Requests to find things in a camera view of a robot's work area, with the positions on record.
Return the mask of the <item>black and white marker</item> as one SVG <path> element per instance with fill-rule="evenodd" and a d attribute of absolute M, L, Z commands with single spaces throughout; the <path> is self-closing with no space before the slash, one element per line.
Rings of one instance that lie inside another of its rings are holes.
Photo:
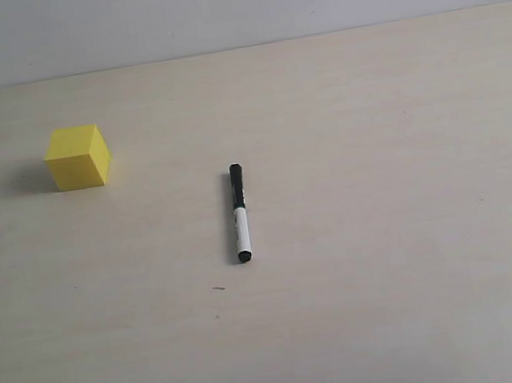
<path fill-rule="evenodd" d="M 243 192 L 242 166 L 232 164 L 229 167 L 230 186 L 233 193 L 233 214 L 236 229 L 236 244 L 238 258 L 241 263 L 246 263 L 252 259 L 252 242 L 249 235 L 247 213 Z"/>

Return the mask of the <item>yellow cube block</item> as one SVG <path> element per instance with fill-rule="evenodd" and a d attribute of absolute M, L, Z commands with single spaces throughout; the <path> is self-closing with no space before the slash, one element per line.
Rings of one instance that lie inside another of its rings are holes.
<path fill-rule="evenodd" d="M 111 153 L 97 125 L 52 131 L 44 162 L 61 191 L 105 185 Z"/>

